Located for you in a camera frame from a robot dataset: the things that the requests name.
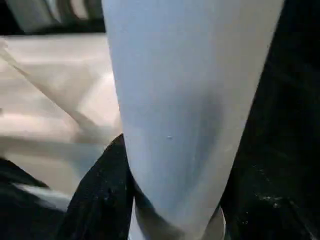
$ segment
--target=white leg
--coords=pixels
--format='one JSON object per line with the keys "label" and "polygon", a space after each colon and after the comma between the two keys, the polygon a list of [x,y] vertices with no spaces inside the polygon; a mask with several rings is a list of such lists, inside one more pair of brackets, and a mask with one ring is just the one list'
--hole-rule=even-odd
{"label": "white leg", "polygon": [[[131,240],[202,237],[226,187],[282,4],[103,0],[130,169],[153,209],[132,225],[132,236],[140,228],[143,234]],[[138,212],[145,206],[137,201]],[[146,218],[157,220],[149,226]]]}

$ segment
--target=blurry background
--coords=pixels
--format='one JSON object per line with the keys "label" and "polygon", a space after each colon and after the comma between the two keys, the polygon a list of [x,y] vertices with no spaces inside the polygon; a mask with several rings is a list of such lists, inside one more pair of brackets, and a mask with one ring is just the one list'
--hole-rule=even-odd
{"label": "blurry background", "polygon": [[[0,17],[0,154],[71,196],[121,132],[100,1]],[[286,0],[221,200],[232,239],[320,237],[319,43],[320,2]]]}
{"label": "blurry background", "polygon": [[34,34],[104,32],[100,1],[0,6],[0,156],[72,196],[122,132],[107,38]]}

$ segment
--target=black fabric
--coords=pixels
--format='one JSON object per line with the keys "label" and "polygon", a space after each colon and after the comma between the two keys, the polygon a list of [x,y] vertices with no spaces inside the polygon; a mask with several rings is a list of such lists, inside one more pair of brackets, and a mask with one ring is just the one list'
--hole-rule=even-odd
{"label": "black fabric", "polygon": [[320,239],[319,7],[285,2],[221,201],[232,240]]}
{"label": "black fabric", "polygon": [[56,239],[127,240],[133,190],[120,135],[81,180]]}
{"label": "black fabric", "polygon": [[13,184],[48,188],[11,161],[0,158],[0,239],[54,239],[64,213],[44,207],[37,196]]}
{"label": "black fabric", "polygon": [[0,183],[25,184],[35,187],[48,188],[48,186],[35,179],[13,162],[0,157]]}

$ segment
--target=white surface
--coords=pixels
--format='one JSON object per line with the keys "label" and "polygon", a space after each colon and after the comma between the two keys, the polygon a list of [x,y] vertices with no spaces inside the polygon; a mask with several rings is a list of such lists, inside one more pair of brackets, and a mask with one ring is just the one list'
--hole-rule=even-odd
{"label": "white surface", "polygon": [[122,132],[104,34],[0,39],[0,155],[71,196]]}
{"label": "white surface", "polygon": [[283,1],[102,2],[132,174],[155,211],[198,240],[227,184]]}

